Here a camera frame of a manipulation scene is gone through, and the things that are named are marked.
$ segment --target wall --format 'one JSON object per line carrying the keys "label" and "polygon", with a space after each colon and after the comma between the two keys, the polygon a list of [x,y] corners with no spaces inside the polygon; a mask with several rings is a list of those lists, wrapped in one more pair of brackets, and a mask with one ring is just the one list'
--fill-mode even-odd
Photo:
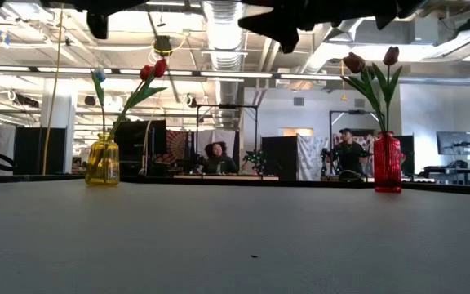
{"label": "wall", "polygon": [[[355,108],[355,99],[365,99],[358,91],[346,91],[348,98],[341,100],[343,91],[297,91],[289,89],[268,89],[259,107],[260,136],[281,136],[283,127],[310,127],[315,136],[329,136],[329,111],[350,110]],[[245,104],[250,105],[255,96],[254,88],[244,89]],[[303,97],[304,106],[293,106],[294,97]],[[366,101],[365,110],[372,108]],[[370,115],[345,114],[333,126],[333,132],[349,127],[378,130],[378,122]],[[244,116],[244,148],[253,150],[255,147],[255,122],[245,113]]]}
{"label": "wall", "polygon": [[[403,135],[415,135],[415,170],[446,165],[438,155],[437,131],[470,131],[470,87],[400,85]],[[467,156],[458,157],[468,161]]]}

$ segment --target gray table surface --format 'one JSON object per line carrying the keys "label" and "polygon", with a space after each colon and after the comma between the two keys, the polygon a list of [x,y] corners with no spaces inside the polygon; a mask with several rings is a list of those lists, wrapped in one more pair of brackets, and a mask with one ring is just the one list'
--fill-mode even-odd
{"label": "gray table surface", "polygon": [[470,293],[470,195],[0,184],[0,293]]}

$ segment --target pillar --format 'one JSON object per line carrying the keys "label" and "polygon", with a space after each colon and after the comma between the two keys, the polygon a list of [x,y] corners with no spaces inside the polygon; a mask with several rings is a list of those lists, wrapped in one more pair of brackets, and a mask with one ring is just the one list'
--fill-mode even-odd
{"label": "pillar", "polygon": [[[52,106],[52,93],[54,91],[53,78],[46,78],[43,86],[41,104],[41,127],[48,126],[48,116]],[[54,111],[50,127],[66,129],[64,141],[64,172],[72,171],[73,131],[75,128],[75,111],[78,105],[77,84],[68,79],[59,79],[55,90]]]}

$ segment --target person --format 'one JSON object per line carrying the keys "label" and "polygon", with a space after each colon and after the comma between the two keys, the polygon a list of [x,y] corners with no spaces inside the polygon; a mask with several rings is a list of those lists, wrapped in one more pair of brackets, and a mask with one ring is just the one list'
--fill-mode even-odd
{"label": "person", "polygon": [[[367,162],[367,157],[364,157],[367,152],[353,140],[353,132],[350,129],[340,130],[340,135],[342,142],[331,151],[333,160],[339,160],[342,171],[352,171],[363,175],[361,163]],[[326,161],[328,163],[331,161],[329,156],[326,157]]]}
{"label": "person", "polygon": [[226,154],[226,143],[215,142],[204,149],[208,160],[204,166],[206,174],[229,174],[238,173],[237,166],[232,158]]}

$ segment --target ceiling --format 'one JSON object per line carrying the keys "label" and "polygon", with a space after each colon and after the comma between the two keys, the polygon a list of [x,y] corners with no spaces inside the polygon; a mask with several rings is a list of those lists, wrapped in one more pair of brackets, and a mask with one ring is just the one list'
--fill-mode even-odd
{"label": "ceiling", "polygon": [[[41,8],[34,2],[9,1],[0,9],[0,65],[55,67],[60,9]],[[157,26],[157,33],[171,38],[174,51],[169,58],[169,67],[171,69],[212,70],[211,56],[216,53],[208,51],[210,49],[207,34],[208,23],[204,16],[159,12],[158,10],[165,4],[182,6],[182,1],[149,3],[152,5],[151,16]],[[201,7],[199,1],[192,1],[192,4],[194,7]],[[244,14],[248,16],[264,11],[267,9],[245,7]],[[295,51],[288,55],[283,55],[274,41],[244,31],[242,71],[295,73],[303,65],[313,61],[310,58],[313,58],[313,53],[319,47],[324,47],[325,59],[321,63],[321,72],[340,74],[342,69],[339,59],[346,56],[349,51],[355,51],[368,60],[380,61],[389,46],[397,45],[401,48],[401,59],[406,61],[403,63],[406,65],[405,75],[441,78],[469,77],[470,62],[459,59],[447,62],[424,59],[436,50],[437,44],[447,42],[448,38],[451,38],[454,32],[447,28],[451,25],[456,26],[459,21],[465,21],[469,17],[470,1],[430,1],[426,7],[417,12],[419,13],[425,13],[426,19],[434,17],[436,23],[434,29],[437,31],[436,43],[418,44],[415,42],[415,22],[419,19],[418,16],[412,16],[408,20],[394,21],[382,32],[375,28],[373,20],[363,20],[357,26],[354,42],[335,43],[332,51],[327,49],[328,43],[322,43],[330,26],[319,24],[312,32],[299,32],[300,41]],[[9,37],[8,44],[2,43],[1,32],[3,32],[3,37],[5,35]],[[92,37],[86,25],[85,12],[66,9],[63,18],[63,35],[60,50],[61,67],[102,66],[106,69],[140,69],[144,65],[153,65],[158,59],[153,51],[153,31],[145,11],[132,9],[132,11],[121,11],[110,16],[109,37],[106,40],[98,40]],[[228,41],[231,37],[230,33],[226,33],[219,38],[226,38]],[[86,78],[78,75],[71,79],[73,85],[79,90],[77,111],[80,114],[76,121],[76,129],[99,130],[100,116],[89,115],[92,112],[99,113],[99,109],[84,103],[86,96],[94,95],[90,74]],[[0,110],[24,109],[29,112],[29,114],[0,114],[0,123],[38,124],[40,109],[17,104],[11,100],[12,94],[9,94],[9,91],[20,93],[41,103],[43,81],[44,77],[40,74],[15,76],[0,73]],[[139,79],[109,78],[104,82],[103,87],[110,99],[126,100],[128,94],[139,82]],[[213,78],[204,78],[200,81],[176,79],[174,84],[178,99],[175,98],[175,93],[167,78],[158,79],[155,83],[156,87],[168,87],[168,89],[161,92],[160,96],[151,97],[133,109],[131,119],[146,119],[150,115],[157,118],[168,114],[170,117],[166,119],[169,126],[190,128],[195,126],[193,116],[196,110],[189,108],[186,104],[188,97],[196,97],[197,102],[202,104],[217,104],[221,101],[221,97],[218,97],[219,93],[215,91],[217,82]],[[308,88],[317,87],[311,82],[304,82],[301,88],[305,88],[306,84]],[[255,80],[244,78],[239,83],[239,87],[244,86],[254,87]],[[275,82],[272,81],[268,86],[275,87]],[[320,90],[331,91],[339,87],[341,87],[341,82],[327,82],[324,87],[320,87]],[[107,111],[118,110],[110,105]],[[203,126],[222,127],[222,124],[215,119],[216,114],[219,114],[219,111],[213,109],[208,114],[213,118],[206,118]],[[107,124],[111,125],[116,117],[110,115],[107,119]],[[95,135],[92,132],[78,131],[76,137],[90,139]]]}

